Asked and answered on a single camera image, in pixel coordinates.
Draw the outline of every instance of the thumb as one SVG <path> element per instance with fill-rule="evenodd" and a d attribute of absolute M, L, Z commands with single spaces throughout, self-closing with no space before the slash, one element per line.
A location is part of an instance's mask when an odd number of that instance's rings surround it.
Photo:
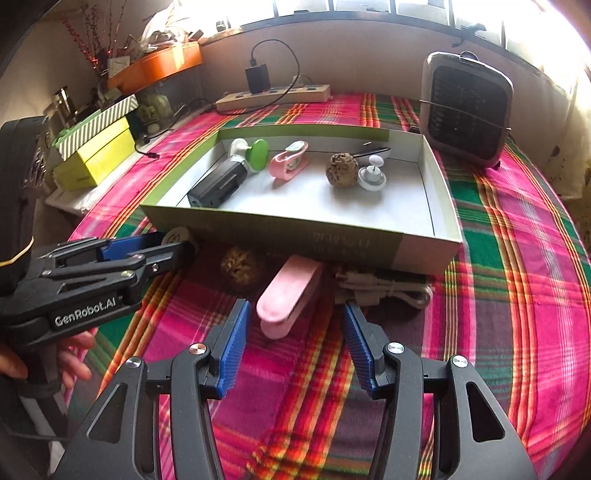
<path fill-rule="evenodd" d="M 27 366 L 6 345 L 0 343 L 0 374 L 9 377 L 25 379 L 28 375 Z"/>

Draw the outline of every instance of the bundled white cable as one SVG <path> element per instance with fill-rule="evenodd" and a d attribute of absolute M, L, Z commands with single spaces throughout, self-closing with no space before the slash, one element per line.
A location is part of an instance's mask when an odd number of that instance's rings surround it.
<path fill-rule="evenodd" d="M 433 298 L 433 291 L 424 283 L 399 282 L 384 280 L 374 275 L 356 272 L 346 272 L 337 275 L 339 288 L 342 290 L 335 295 L 335 303 L 343 303 L 352 296 L 361 307 L 379 305 L 379 301 L 386 297 L 396 297 L 418 310 L 425 309 Z"/>

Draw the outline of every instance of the metal screw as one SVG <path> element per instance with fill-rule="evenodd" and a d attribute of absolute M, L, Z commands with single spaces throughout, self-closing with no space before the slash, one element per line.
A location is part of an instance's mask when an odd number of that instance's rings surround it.
<path fill-rule="evenodd" d="M 452 362 L 456 367 L 459 368 L 465 368 L 468 366 L 468 360 L 466 360 L 466 358 L 461 355 L 456 355 L 454 358 L 452 358 Z"/>
<path fill-rule="evenodd" d="M 133 356 L 125 361 L 127 368 L 138 368 L 142 364 L 142 359 L 138 356 Z"/>
<path fill-rule="evenodd" d="M 388 352 L 390 353 L 402 353 L 404 352 L 404 345 L 398 342 L 392 342 L 388 344 Z"/>
<path fill-rule="evenodd" d="M 201 355 L 207 351 L 207 346 L 203 343 L 194 343 L 189 347 L 189 352 L 193 355 Z"/>

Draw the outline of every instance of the yellow box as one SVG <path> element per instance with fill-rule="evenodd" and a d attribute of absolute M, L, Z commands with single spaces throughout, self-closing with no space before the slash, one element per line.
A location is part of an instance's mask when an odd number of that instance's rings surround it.
<path fill-rule="evenodd" d="M 125 118 L 105 128 L 53 170 L 62 190 L 96 187 L 134 152 L 135 141 Z"/>

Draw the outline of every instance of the portable fan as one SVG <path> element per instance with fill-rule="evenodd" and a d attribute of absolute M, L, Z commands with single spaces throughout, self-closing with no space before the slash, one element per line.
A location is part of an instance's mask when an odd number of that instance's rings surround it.
<path fill-rule="evenodd" d="M 429 144 L 493 167 L 507 135 L 513 84 L 471 52 L 435 52 L 423 66 L 421 132 Z"/>

